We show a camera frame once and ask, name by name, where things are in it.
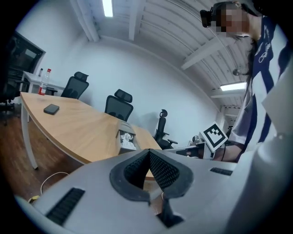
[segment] blue and white shirt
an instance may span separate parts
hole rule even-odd
[[[252,70],[251,92],[248,92],[229,137],[254,150],[258,143],[272,139],[276,129],[262,102],[287,71],[291,58],[289,42],[281,28],[263,16],[261,36],[257,42]]]

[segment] table leg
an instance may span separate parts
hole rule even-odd
[[[26,147],[28,158],[29,158],[33,168],[37,169],[38,165],[37,165],[35,157],[33,155],[32,147],[31,147],[31,143],[30,143],[29,135],[28,135],[27,110],[23,104],[22,104],[22,135],[23,135],[23,141],[24,141],[24,145]]]
[[[28,93],[32,93],[33,90],[33,83],[29,84]],[[29,122],[29,114],[27,113],[27,122]]]
[[[19,86],[19,91],[21,92],[22,91],[22,86],[23,86],[23,83],[20,84]]]

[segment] red bottle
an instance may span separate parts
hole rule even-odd
[[[42,78],[40,88],[38,90],[39,95],[45,95],[45,93],[46,93],[47,85],[48,85],[49,79],[50,79],[50,72],[51,72],[51,69],[48,69],[47,73]]]

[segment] person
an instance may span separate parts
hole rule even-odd
[[[215,26],[227,37],[252,41],[244,100],[229,137],[234,145],[218,149],[214,156],[214,160],[238,162],[242,153],[255,150],[276,134],[262,101],[292,65],[291,48],[278,24],[239,2],[216,3],[210,11],[201,10],[201,19],[203,27]]]

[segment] ceiling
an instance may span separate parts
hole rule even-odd
[[[250,40],[215,37],[215,32],[202,27],[200,10],[209,10],[218,0],[113,0],[113,18],[104,16],[102,0],[86,1],[99,37],[114,37],[140,46],[144,46],[139,43],[144,40],[164,48],[176,60],[176,66],[209,96],[217,94],[218,106],[240,108],[243,91],[227,95],[219,88],[246,80],[232,71],[246,71]],[[235,117],[227,116],[227,120],[233,122]]]

